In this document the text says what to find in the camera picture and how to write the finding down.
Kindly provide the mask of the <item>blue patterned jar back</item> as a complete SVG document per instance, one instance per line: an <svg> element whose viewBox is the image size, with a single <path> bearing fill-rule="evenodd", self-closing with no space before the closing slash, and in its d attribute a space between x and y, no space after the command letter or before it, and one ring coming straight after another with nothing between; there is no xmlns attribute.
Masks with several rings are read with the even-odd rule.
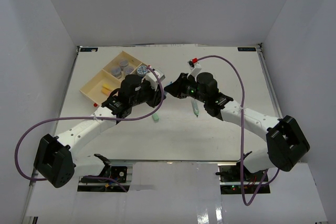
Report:
<svg viewBox="0 0 336 224"><path fill-rule="evenodd" d="M148 67L145 65L141 65L136 69L137 76L141 78L145 77L148 72L149 72Z"/></svg>

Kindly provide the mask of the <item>orange-pink highlighter pen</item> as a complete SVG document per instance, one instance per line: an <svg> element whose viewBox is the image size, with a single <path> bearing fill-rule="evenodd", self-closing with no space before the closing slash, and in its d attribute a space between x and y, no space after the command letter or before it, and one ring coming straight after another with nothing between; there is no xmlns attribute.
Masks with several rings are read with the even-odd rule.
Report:
<svg viewBox="0 0 336 224"><path fill-rule="evenodd" d="M109 90L101 90L101 92L102 92L104 95L110 95L110 91L109 91Z"/></svg>

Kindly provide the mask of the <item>yellow highlighter pen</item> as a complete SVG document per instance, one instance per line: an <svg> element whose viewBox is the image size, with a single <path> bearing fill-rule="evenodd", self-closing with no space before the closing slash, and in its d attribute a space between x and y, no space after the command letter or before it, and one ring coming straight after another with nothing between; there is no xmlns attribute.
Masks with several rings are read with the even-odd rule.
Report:
<svg viewBox="0 0 336 224"><path fill-rule="evenodd" d="M111 86L109 86L108 84L103 84L102 87L107 89L107 90L110 90L110 91L113 90L113 88Z"/></svg>

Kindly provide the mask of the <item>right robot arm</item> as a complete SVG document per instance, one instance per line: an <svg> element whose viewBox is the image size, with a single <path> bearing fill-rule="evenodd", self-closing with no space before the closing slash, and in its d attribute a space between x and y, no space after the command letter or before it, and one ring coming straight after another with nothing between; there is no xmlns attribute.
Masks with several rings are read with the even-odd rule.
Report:
<svg viewBox="0 0 336 224"><path fill-rule="evenodd" d="M237 168L237 175L245 182L260 170L276 167L289 172L310 150L295 118L289 115L277 118L243 109L237 101L219 91L211 73L202 72L197 77L181 73L164 91L179 99L190 97L202 102L210 116L243 126L266 142L266 149L243 155L244 160Z"/></svg>

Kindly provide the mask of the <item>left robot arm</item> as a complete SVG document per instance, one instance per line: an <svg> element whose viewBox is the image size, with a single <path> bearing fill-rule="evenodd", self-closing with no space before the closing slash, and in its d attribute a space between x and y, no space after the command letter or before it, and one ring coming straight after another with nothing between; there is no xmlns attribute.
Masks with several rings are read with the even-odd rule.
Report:
<svg viewBox="0 0 336 224"><path fill-rule="evenodd" d="M68 183L72 177L89 176L104 182L110 178L111 162L101 154L79 158L78 154L88 143L104 131L129 117L134 106L146 103L159 108L165 95L162 80L165 75L159 71L149 72L144 77L129 74L119 88L82 121L56 136L47 134L39 142L34 168L55 188Z"/></svg>

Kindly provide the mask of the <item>green highlighter cap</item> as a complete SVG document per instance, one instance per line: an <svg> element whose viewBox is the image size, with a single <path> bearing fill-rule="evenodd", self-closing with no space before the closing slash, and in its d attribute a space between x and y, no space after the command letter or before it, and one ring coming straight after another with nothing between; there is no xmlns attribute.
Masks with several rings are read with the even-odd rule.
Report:
<svg viewBox="0 0 336 224"><path fill-rule="evenodd" d="M156 113L152 114L152 119L154 122L158 122L160 120L159 116Z"/></svg>

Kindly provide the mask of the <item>green highlighter pen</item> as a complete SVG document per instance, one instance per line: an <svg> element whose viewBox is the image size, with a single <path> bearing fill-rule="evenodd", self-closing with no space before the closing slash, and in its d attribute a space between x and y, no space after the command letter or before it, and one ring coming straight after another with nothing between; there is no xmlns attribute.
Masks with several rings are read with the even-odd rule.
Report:
<svg viewBox="0 0 336 224"><path fill-rule="evenodd" d="M197 101L193 99L191 100L191 104L192 104L193 113L195 114L196 117L199 117L199 108L198 108Z"/></svg>

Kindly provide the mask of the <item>beige three-compartment tray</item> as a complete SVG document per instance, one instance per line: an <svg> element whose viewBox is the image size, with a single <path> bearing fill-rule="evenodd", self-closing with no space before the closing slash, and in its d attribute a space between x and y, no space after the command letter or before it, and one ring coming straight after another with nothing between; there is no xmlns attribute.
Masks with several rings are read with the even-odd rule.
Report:
<svg viewBox="0 0 336 224"><path fill-rule="evenodd" d="M84 86L82 86L79 91L88 100L90 100L94 107L98 107L104 102L109 95L104 95L101 90L107 90L102 87L103 84L108 84L113 88L113 90L120 88L121 82L125 79L126 75L122 70L122 77L117 79L111 74L111 68L114 66L119 66L118 62L120 59L125 58L129 61L129 66L134 68L131 74L136 74L137 67L146 64L139 59L133 57L125 51L121 51L114 59L112 59L106 66L104 66L92 79L90 79Z"/></svg>

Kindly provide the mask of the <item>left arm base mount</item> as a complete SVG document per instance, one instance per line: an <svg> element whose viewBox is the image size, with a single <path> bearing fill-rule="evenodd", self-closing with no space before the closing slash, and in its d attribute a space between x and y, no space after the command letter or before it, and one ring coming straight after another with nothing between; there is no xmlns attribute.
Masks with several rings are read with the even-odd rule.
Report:
<svg viewBox="0 0 336 224"><path fill-rule="evenodd" d="M111 166L109 167L103 175L98 175L98 177L103 177L104 179L94 179L83 177L81 183L109 183L113 184L112 181L107 178L116 180L121 184L130 183L132 179L132 167L129 166Z"/></svg>

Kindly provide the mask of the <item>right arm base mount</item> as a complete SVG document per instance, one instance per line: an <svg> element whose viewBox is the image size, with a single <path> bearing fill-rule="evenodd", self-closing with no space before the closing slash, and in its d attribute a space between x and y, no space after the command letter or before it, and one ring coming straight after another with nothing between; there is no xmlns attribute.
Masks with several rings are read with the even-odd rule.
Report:
<svg viewBox="0 0 336 224"><path fill-rule="evenodd" d="M239 195L242 193L240 186L240 166L237 165L219 165L215 173L219 178L220 192L222 195ZM244 191L246 195L252 195L259 184L265 171L257 173L248 173L244 171Z"/></svg>

